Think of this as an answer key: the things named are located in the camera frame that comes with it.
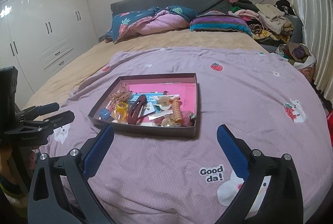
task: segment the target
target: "curtain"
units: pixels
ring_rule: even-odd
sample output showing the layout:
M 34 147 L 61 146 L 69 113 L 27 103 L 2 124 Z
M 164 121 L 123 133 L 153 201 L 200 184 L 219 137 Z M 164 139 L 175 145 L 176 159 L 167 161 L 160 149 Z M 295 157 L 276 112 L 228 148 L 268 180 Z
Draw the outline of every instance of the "curtain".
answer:
M 317 59 L 314 84 L 333 103 L 333 1 L 292 0 L 303 22 L 303 42 Z

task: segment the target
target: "wardrobe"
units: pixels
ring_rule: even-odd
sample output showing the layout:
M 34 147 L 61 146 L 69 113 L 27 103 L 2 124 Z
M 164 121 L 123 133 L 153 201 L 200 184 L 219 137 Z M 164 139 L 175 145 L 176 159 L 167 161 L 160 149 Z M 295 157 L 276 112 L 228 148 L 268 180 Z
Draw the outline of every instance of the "wardrobe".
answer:
M 0 0 L 0 66 L 19 71 L 19 108 L 98 39 L 87 0 Z

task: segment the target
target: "blue gripper pad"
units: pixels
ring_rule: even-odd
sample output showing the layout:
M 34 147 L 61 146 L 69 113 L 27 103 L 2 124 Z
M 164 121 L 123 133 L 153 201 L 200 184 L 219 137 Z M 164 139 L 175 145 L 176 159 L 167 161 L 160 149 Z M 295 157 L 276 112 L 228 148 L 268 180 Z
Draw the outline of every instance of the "blue gripper pad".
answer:
M 44 106 L 39 106 L 36 108 L 36 113 L 38 116 L 42 116 L 45 114 L 49 114 L 55 111 L 59 110 L 59 104 L 58 103 L 52 103 L 52 104 L 47 104 Z
M 90 177 L 94 177 L 96 175 L 96 172 L 108 152 L 113 139 L 113 127 L 108 125 L 104 132 L 98 137 L 98 140 L 95 142 L 87 156 L 83 159 L 83 178 L 85 180 L 88 180 Z
M 248 160 L 223 125 L 220 125 L 217 129 L 217 141 L 237 177 L 246 181 L 249 177 Z

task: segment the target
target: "orange spiral hair tie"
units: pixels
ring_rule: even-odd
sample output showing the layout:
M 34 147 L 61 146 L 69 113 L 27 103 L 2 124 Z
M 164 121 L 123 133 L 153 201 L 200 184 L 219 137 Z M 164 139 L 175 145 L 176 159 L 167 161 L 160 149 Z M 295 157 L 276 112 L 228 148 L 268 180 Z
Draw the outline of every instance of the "orange spiral hair tie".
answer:
M 175 123 L 180 123 L 182 124 L 183 123 L 183 116 L 181 114 L 181 111 L 180 111 L 180 98 L 176 98 L 171 106 L 172 106 L 172 112 L 173 112 L 173 115 L 174 115 L 174 121 Z

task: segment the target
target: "gray headboard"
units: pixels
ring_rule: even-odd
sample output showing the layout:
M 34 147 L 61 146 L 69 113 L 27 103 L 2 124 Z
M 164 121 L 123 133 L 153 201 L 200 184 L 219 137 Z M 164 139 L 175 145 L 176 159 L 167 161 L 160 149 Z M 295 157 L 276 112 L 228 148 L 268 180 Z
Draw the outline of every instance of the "gray headboard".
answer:
M 111 4 L 111 10 L 114 17 L 125 12 L 147 10 L 153 6 L 163 9 L 172 5 L 191 8 L 198 14 L 203 14 L 211 10 L 227 14 L 231 9 L 229 0 L 123 0 Z

